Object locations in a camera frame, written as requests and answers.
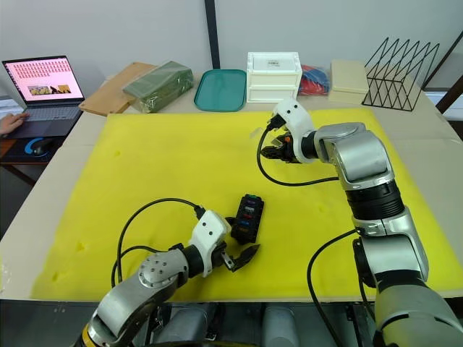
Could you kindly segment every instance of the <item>person's hand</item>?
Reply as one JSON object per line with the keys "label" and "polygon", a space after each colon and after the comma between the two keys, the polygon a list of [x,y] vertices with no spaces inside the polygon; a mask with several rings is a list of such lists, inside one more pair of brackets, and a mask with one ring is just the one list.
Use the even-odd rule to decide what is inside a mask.
{"label": "person's hand", "polygon": [[28,116],[28,113],[19,113],[17,115],[8,113],[5,117],[0,119],[0,135],[9,134],[15,130],[22,123],[24,123],[24,118]]}

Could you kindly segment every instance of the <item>laptop screen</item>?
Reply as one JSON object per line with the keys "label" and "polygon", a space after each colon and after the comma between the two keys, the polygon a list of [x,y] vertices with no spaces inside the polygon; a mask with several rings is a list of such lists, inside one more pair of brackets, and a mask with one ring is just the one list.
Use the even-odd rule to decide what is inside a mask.
{"label": "laptop screen", "polygon": [[26,102],[83,98],[65,56],[3,63]]}

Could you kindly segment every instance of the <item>robotic arm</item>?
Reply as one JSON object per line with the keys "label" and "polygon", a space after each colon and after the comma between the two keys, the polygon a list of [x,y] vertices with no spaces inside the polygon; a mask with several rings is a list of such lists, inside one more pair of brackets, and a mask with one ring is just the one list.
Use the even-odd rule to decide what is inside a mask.
{"label": "robotic arm", "polygon": [[230,229],[219,214],[205,211],[188,247],[149,256],[132,277],[104,296],[75,346],[128,346],[150,313],[188,278],[206,277],[223,263],[231,271],[246,265],[259,245],[248,247],[235,260],[225,252],[224,237]]}
{"label": "robotic arm", "polygon": [[277,137],[279,146],[260,153],[288,163],[318,158],[335,166],[360,235],[353,243],[357,272],[377,289],[378,346],[463,346],[463,327],[425,285],[428,259],[383,143],[362,123],[315,130],[309,114],[292,99],[275,107],[267,131],[283,125],[288,132]]}

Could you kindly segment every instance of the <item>black wire rack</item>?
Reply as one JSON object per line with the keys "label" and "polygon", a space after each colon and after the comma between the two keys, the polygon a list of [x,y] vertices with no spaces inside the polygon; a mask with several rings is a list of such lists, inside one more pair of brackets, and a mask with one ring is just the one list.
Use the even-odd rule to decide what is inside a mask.
{"label": "black wire rack", "polygon": [[362,104],[413,111],[438,48],[439,43],[386,38],[365,65],[369,90]]}

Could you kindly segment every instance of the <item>black cable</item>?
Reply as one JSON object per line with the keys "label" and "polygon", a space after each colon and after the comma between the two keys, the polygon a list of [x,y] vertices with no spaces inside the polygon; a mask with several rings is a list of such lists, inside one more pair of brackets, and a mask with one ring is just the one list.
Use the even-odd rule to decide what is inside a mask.
{"label": "black cable", "polygon": [[365,309],[367,310],[371,319],[375,320],[375,314],[373,310],[371,309],[370,303],[367,300],[367,296],[365,295],[365,288],[363,288],[363,281],[360,277],[359,277],[359,288],[360,288],[360,295],[362,296],[362,300],[363,300],[363,306],[365,306]]}
{"label": "black cable", "polygon": [[[125,249],[121,253],[121,260],[127,253],[129,253],[131,251],[135,251],[136,249],[144,249],[145,251],[149,251],[149,252],[152,252],[152,253],[164,252],[164,251],[158,251],[157,249],[154,249],[154,248],[151,248],[151,247],[148,247],[148,246],[132,246],[130,248]],[[117,260],[114,261],[114,265],[113,265],[113,268],[111,270],[111,288],[114,288],[114,286],[116,285],[116,278],[115,278],[116,269],[117,269]]]}
{"label": "black cable", "polygon": [[175,201],[175,202],[181,202],[183,204],[189,205],[195,209],[196,216],[198,219],[200,218],[201,215],[204,213],[204,208],[202,208],[199,205],[193,204],[192,202],[184,199],[179,199],[176,197],[165,197],[163,199],[157,199],[152,202],[149,202],[148,204],[140,207],[130,218],[129,220],[125,223],[124,228],[122,229],[121,235],[119,236],[119,242],[117,244],[117,257],[116,257],[116,262],[117,262],[117,278],[119,280],[119,283],[122,282],[122,265],[121,265],[121,251],[122,251],[122,242],[124,241],[124,235],[125,232],[127,231],[127,228],[129,227],[130,223],[137,217],[139,213],[141,213],[143,210],[146,208],[153,206],[155,204],[158,204],[160,202],[166,202],[166,201]]}
{"label": "black cable", "polygon": [[266,139],[267,134],[270,132],[270,130],[267,128],[263,131],[262,136],[260,137],[259,145],[258,145],[258,152],[257,152],[257,160],[258,160],[258,167],[262,175],[266,177],[269,181],[272,181],[273,183],[280,184],[281,186],[286,186],[286,187],[300,187],[300,186],[310,186],[312,184],[317,184],[317,183],[323,183],[323,182],[328,182],[328,181],[338,181],[338,177],[326,177],[324,179],[316,179],[313,181],[308,181],[308,182],[302,182],[302,183],[288,183],[288,182],[282,182],[274,179],[262,167],[262,163],[260,161],[260,151],[262,150],[262,144],[264,140]]}
{"label": "black cable", "polygon": [[312,258],[309,261],[309,265],[307,266],[307,285],[309,286],[309,292],[310,292],[310,295],[312,296],[313,303],[314,303],[315,307],[317,308],[318,313],[320,314],[322,320],[325,322],[325,325],[328,328],[331,336],[333,337],[336,346],[338,346],[338,347],[342,347],[343,344],[342,344],[341,340],[339,339],[338,335],[336,334],[336,331],[334,331],[334,328],[331,325],[330,321],[328,320],[327,316],[325,315],[325,312],[323,312],[323,309],[321,308],[320,302],[318,301],[317,296],[315,295],[315,291],[313,290],[312,266],[313,266],[313,263],[314,263],[315,259],[317,258],[317,256],[326,247],[328,247],[330,244],[333,244],[336,241],[339,241],[339,240],[343,239],[344,237],[347,237],[347,236],[355,234],[355,233],[357,233],[357,231],[354,229],[354,230],[348,231],[347,233],[339,235],[339,236],[335,237],[334,239],[326,242],[322,247],[317,249],[317,251],[313,254]]}

